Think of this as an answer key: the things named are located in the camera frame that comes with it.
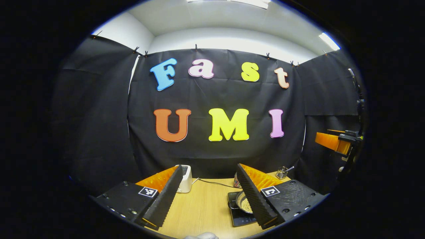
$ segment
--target letter m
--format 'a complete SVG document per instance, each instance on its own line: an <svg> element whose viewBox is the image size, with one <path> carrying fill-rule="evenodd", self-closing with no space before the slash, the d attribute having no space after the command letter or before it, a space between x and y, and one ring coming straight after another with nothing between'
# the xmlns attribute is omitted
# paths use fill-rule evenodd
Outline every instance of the letter m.
<svg viewBox="0 0 425 239"><path fill-rule="evenodd" d="M249 111L246 109L237 109L233 114L232 120L229 120L223 109L214 108L210 109L209 114L212 116L212 133L208 137L210 141L221 141L223 137L220 135L220 129L223 132L226 140L229 140L233 135L234 140L247 140L249 135L247 134L247 116Z"/></svg>

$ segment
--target hand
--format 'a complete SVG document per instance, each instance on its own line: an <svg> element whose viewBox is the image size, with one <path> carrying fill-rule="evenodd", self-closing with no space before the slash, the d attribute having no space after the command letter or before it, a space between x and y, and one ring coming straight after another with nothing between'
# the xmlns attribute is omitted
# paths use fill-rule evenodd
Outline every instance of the hand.
<svg viewBox="0 0 425 239"><path fill-rule="evenodd" d="M183 239L218 239L218 237L211 232L204 232L198 236L186 236Z"/></svg>

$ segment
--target black curtain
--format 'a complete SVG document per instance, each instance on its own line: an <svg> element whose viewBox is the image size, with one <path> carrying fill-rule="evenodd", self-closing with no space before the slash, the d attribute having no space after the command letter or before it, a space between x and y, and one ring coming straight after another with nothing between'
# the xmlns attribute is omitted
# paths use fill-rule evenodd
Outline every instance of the black curtain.
<svg viewBox="0 0 425 239"><path fill-rule="evenodd" d="M97 196L141 179L128 136L127 101L138 54L88 37L64 60L52 99L52 133L73 180Z"/></svg>
<svg viewBox="0 0 425 239"><path fill-rule="evenodd" d="M170 58L177 60L174 84L157 90L150 69ZM213 62L211 79L192 77L188 69L196 59ZM241 66L256 63L260 78L243 81ZM282 88L274 72L282 67L290 87ZM165 51L140 57L130 86L128 122L136 160L144 176L176 164L192 167L192 176L231 178L236 165L243 163L258 170L272 172L282 165L291 166L299 158L304 137L303 98L300 78L291 64L267 57L230 50L188 49ZM169 132L178 131L177 109L189 109L188 133L180 142L165 142L156 135L156 109L169 109ZM239 108L249 111L248 140L210 142L212 116L209 110L222 108L229 119ZM271 138L272 119L269 110L283 111L284 136Z"/></svg>
<svg viewBox="0 0 425 239"><path fill-rule="evenodd" d="M306 135L293 177L322 194L338 185L338 169L346 162L332 150L317 144L316 133L326 133L327 129L360 130L359 94L349 68L364 90L359 69L342 50L318 56L297 67L303 85Z"/></svg>

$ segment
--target table surface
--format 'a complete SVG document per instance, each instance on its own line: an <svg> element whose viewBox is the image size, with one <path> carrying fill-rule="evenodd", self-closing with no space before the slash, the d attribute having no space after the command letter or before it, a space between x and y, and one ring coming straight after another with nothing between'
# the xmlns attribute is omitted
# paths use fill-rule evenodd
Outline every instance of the table surface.
<svg viewBox="0 0 425 239"><path fill-rule="evenodd" d="M205 180L233 186L233 178ZM189 193L176 193L163 226L158 231L153 231L178 239L204 232L214 233L219 239L239 239L274 228L272 226L263 230L257 222L233 226L232 215L227 206L227 193L241 190L242 188L229 188L197 180Z"/></svg>

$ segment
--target pan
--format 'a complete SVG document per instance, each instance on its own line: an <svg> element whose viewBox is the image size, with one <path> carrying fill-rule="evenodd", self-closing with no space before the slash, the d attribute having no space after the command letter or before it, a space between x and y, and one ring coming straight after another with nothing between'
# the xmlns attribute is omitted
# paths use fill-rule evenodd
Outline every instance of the pan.
<svg viewBox="0 0 425 239"><path fill-rule="evenodd" d="M249 205L248 199L245 196L245 192L244 191L240 191L238 193L238 195L236 196L236 200L229 201L227 203L227 205L231 209L241 209L242 211L244 211L246 213L252 214L251 206Z"/></svg>

